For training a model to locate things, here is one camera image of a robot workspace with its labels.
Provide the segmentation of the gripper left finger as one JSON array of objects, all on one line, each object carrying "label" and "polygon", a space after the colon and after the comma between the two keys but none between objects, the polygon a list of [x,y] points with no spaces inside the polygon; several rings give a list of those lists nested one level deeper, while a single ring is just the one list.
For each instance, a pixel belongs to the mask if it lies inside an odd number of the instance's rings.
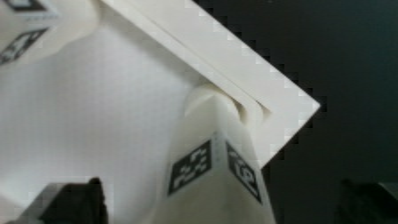
[{"label": "gripper left finger", "polygon": [[85,183],[49,183],[15,224],[108,224],[99,178],[90,178]]}]

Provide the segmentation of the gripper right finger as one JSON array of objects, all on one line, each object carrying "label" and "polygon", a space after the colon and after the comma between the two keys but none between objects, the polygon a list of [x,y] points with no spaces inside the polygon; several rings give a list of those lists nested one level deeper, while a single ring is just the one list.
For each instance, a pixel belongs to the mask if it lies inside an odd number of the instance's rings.
[{"label": "gripper right finger", "polygon": [[333,224],[398,224],[398,182],[341,181]]}]

